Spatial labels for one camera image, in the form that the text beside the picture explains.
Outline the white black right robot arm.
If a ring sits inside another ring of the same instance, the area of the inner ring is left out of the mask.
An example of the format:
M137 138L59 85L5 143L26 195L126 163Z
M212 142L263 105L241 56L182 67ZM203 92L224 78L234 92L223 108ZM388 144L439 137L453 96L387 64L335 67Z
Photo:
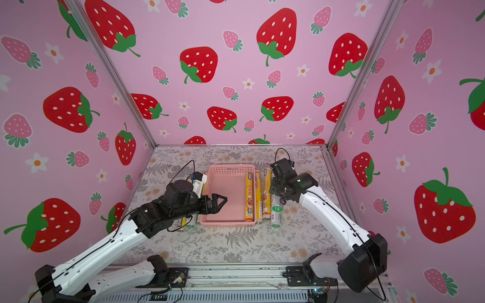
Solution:
M298 202L332 234L344 258L325 259L320 253L303 263L309 283L315 279L341 279L353 291L362 292L388 267L388 243L381 234L372 235L352 221L325 194L309 174L275 172L270 193L286 201Z

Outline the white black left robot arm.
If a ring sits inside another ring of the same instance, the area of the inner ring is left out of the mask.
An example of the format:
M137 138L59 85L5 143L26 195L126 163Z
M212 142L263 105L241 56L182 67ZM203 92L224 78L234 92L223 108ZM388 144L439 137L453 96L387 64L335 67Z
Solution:
M123 270L104 269L127 251L167 231L173 222L193 215L217 214L227 197L202 194L203 182L179 180L165 194L134 209L119 227L80 255L35 273L42 302L98 302L135 287L170 287L176 281L164 259L151 256Z

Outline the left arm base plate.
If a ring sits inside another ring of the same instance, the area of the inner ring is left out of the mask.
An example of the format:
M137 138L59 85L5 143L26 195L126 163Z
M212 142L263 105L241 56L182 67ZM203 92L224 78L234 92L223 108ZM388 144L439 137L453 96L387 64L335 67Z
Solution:
M187 267L168 268L167 270L162 270L161 273L156 273L149 283L137 286L137 288L168 288L169 285L185 288L188 274L189 268Z

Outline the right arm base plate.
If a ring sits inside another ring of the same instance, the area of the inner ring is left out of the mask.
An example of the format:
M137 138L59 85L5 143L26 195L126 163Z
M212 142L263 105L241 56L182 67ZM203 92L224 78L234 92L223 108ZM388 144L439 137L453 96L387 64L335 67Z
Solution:
M318 278L304 266L287 266L282 276L287 279L290 287L336 287L338 284L337 279Z

